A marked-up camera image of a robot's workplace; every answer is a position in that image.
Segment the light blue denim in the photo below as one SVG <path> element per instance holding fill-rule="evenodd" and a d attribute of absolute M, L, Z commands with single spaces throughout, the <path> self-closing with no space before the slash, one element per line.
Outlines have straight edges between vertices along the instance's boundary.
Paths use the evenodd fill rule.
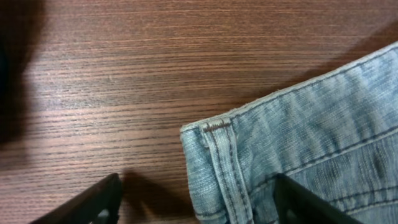
<path fill-rule="evenodd" d="M 363 223 L 398 223 L 398 42 L 181 140 L 202 223 L 278 223 L 276 173 Z"/>

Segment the folded denim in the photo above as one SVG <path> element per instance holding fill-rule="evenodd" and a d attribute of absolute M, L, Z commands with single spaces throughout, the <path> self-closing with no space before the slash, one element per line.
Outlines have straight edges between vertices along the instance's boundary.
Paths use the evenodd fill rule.
<path fill-rule="evenodd" d="M 398 42 L 181 129 L 202 223 L 278 223 L 284 173 L 363 223 L 398 222 Z"/>

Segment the denim fabric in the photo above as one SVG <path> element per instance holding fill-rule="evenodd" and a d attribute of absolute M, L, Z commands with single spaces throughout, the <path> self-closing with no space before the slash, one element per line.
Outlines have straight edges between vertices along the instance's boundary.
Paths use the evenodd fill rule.
<path fill-rule="evenodd" d="M 398 223 L 398 42 L 181 140 L 202 223 L 278 223 L 276 173 L 363 223 Z"/>

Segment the wooden surface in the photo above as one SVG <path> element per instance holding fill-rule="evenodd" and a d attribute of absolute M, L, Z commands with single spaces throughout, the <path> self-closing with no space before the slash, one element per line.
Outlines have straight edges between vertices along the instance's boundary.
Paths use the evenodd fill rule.
<path fill-rule="evenodd" d="M 112 172 L 119 223 L 196 223 L 183 124 L 398 40 L 396 0 L 2 0 L 0 223 Z"/>

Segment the brown wooden background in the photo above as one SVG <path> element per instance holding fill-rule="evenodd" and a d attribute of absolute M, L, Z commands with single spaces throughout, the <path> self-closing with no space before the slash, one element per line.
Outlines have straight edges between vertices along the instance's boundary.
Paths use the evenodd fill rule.
<path fill-rule="evenodd" d="M 1 0 L 0 223 L 106 175 L 120 223 L 195 223 L 179 128 L 398 40 L 397 0 Z"/>

